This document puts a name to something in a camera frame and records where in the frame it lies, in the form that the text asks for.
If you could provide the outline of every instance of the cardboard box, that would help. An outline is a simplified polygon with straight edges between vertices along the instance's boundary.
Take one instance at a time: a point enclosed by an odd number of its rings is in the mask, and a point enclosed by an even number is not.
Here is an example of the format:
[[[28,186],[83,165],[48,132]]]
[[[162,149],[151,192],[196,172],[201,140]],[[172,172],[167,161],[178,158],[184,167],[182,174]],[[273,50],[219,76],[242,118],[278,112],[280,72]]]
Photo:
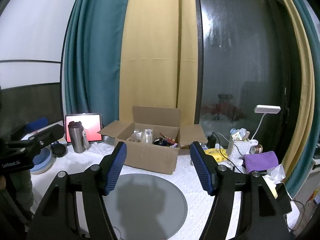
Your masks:
[[[148,171],[172,174],[177,165],[178,151],[188,148],[193,141],[207,142],[199,124],[179,127],[180,109],[133,106],[133,123],[114,121],[99,131],[115,138],[115,145],[124,141],[127,145],[125,165]],[[134,129],[153,129],[153,139],[159,136],[175,138],[179,148],[128,141]]]

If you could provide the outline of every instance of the tablet screen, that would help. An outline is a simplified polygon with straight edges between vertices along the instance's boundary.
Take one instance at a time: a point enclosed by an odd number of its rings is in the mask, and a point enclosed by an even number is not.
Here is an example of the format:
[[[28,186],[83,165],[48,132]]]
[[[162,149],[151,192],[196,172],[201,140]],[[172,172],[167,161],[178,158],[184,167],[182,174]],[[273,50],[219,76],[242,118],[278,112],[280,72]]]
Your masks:
[[[66,127],[66,140],[71,142],[68,124],[71,122],[81,122],[84,130],[87,133],[87,139],[89,142],[102,141],[102,135],[98,132],[101,130],[101,116],[100,114],[71,114],[66,115],[65,127]]]

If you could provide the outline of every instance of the purple cloth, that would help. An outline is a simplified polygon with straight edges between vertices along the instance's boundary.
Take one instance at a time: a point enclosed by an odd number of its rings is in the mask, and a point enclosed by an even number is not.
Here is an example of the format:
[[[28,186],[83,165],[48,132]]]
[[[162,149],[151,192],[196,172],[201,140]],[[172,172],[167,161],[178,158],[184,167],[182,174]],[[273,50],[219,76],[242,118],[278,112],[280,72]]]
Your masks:
[[[247,172],[263,171],[275,168],[279,165],[278,158],[273,151],[244,155],[244,163]]]

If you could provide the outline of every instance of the silver bolt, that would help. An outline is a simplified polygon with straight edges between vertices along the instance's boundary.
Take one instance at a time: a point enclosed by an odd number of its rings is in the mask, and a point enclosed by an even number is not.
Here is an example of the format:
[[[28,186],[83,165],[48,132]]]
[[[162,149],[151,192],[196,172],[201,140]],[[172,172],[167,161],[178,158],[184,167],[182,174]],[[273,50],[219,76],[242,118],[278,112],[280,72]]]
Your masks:
[[[219,170],[219,171],[226,171],[226,170],[227,170],[227,167],[226,167],[225,165],[221,165],[221,164],[220,164],[220,165],[218,166],[218,170]]]
[[[253,171],[252,172],[252,176],[254,176],[254,177],[259,177],[260,176],[260,173],[258,172],[258,171]]]
[[[64,171],[60,171],[60,172],[58,173],[58,177],[59,177],[59,178],[63,178],[65,175],[66,175],[66,173],[65,173]]]
[[[99,166],[98,164],[94,164],[94,165],[92,165],[92,166],[90,167],[90,169],[91,169],[92,171],[97,171],[99,168],[100,168],[100,166]]]

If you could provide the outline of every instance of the teal curtain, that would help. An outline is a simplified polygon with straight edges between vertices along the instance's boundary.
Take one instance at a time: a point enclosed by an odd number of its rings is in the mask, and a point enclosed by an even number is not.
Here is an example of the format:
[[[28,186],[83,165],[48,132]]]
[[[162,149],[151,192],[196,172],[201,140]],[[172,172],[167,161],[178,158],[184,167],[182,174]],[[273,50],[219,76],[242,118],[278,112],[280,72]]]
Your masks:
[[[303,22],[303,26],[306,30],[308,41],[310,44],[314,75],[315,75],[315,107],[313,113],[312,126],[307,143],[303,149],[303,152],[295,166],[290,177],[287,179],[285,186],[291,197],[294,197],[304,181],[309,175],[309,167],[312,162],[316,145],[320,134],[320,43],[316,32],[316,28],[310,16],[303,0],[293,0],[300,17]]]
[[[128,0],[76,0],[65,49],[67,114],[119,119],[119,75]]]

